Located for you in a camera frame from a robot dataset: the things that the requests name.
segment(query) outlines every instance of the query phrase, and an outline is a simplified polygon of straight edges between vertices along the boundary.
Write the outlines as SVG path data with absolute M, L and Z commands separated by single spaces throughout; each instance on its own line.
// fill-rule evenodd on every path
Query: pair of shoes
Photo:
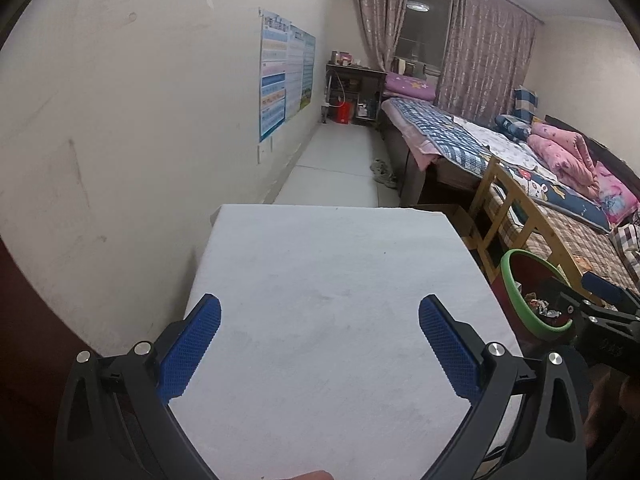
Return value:
M 371 163 L 369 169 L 373 171 L 373 180 L 375 180 L 376 182 L 384 184 L 391 189 L 395 189 L 398 186 L 396 176 L 387 167 L 384 160 L 380 160 L 379 158 L 377 158 Z

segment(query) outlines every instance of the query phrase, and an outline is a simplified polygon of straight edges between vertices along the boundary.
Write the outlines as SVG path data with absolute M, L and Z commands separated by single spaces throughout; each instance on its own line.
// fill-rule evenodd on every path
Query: white floor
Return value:
M 388 163 L 377 131 L 328 121 L 312 137 L 274 203 L 398 207 L 398 192 L 373 180 L 369 165 L 375 158 Z

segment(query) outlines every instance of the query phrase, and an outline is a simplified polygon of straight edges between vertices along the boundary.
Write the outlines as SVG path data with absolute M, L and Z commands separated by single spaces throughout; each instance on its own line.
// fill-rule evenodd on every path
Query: curtain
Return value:
M 407 0 L 357 0 L 365 38 L 376 68 L 389 70 L 394 59 Z
M 537 26 L 507 0 L 454 0 L 437 105 L 479 124 L 510 112 Z

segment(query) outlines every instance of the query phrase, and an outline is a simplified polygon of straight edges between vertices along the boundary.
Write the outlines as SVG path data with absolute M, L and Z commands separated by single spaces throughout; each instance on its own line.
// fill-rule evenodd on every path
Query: ceiling light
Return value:
M 406 3 L 406 8 L 411 10 L 417 10 L 418 12 L 427 12 L 431 7 L 429 7 L 427 4 L 422 4 L 420 2 L 408 1 Z

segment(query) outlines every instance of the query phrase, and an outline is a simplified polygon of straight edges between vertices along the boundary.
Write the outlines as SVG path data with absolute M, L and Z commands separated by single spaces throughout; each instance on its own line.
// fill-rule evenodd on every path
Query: bed frame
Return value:
M 493 218 L 491 227 L 489 227 L 487 234 L 483 237 L 477 228 L 476 218 L 480 209 L 484 206 L 489 197 L 491 184 L 495 181 L 500 182 L 504 190 L 506 190 L 506 198 Z M 498 234 L 500 224 L 504 221 L 509 208 L 514 203 L 517 203 L 523 209 L 528 219 L 525 222 L 522 231 L 520 231 L 516 239 L 513 241 L 513 244 L 511 244 L 508 249 L 523 248 L 526 241 L 529 239 L 529 236 L 531 236 L 534 231 L 537 232 L 545 239 L 546 244 L 551 248 L 551 254 L 546 260 L 553 266 L 561 267 L 562 272 L 564 272 L 564 275 L 574 290 L 580 292 L 580 294 L 585 297 L 590 298 L 592 301 L 596 301 L 597 298 L 582 288 L 582 273 L 580 272 L 580 269 L 578 269 L 574 259 L 571 257 L 571 254 L 560 238 L 558 238 L 558 235 L 556 235 L 556 232 L 551 225 L 549 225 L 545 216 L 540 212 L 538 206 L 536 206 L 520 185 L 500 166 L 498 158 L 494 156 L 492 156 L 489 161 L 489 165 L 484 172 L 484 177 L 480 182 L 478 190 L 476 190 L 476 195 L 474 196 L 473 202 L 469 208 L 469 216 L 473 223 L 471 234 L 467 240 L 465 240 L 469 250 L 478 251 L 478 255 L 480 256 L 480 261 L 482 263 L 482 270 L 484 270 L 489 282 L 492 282 L 495 279 L 495 277 L 500 273 L 500 269 L 494 266 L 491 256 L 488 253 L 488 247 L 495 235 Z

